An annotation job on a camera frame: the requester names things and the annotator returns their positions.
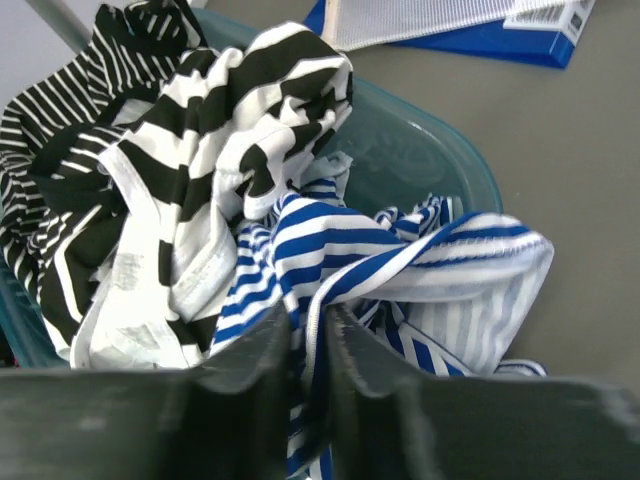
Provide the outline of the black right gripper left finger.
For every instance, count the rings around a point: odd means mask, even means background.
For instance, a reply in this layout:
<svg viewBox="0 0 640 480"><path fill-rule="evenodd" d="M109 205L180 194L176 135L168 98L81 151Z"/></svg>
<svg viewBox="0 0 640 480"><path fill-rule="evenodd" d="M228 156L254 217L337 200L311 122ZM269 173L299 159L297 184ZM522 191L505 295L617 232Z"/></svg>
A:
<svg viewBox="0 0 640 480"><path fill-rule="evenodd" d="M5 479L283 479L290 322L283 306L190 370L1 377Z"/></svg>

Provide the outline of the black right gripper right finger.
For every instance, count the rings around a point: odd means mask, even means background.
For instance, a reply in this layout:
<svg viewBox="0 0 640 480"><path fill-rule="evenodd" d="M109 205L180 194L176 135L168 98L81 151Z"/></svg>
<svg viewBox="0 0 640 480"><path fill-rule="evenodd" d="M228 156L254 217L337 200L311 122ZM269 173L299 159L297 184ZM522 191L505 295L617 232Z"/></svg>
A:
<svg viewBox="0 0 640 480"><path fill-rule="evenodd" d="M338 479L639 476L639 404L598 380L437 377L327 310Z"/></svg>

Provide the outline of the blue white striped tank top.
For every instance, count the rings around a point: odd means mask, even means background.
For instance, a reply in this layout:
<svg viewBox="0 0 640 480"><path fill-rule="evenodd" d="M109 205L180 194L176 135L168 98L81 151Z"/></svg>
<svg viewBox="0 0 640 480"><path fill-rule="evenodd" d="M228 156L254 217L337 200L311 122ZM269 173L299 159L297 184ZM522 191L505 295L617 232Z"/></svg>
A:
<svg viewBox="0 0 640 480"><path fill-rule="evenodd" d="M292 328L293 391L287 445L291 478L331 477L333 455L312 443L311 411L327 405L325 310L343 303L408 363L443 377L542 377L509 360L550 269L552 243L496 213L453 214L430 196L412 211L367 216L347 207L334 179L282 195L261 220L237 229L237 263L211 343L220 351L272 306Z"/></svg>

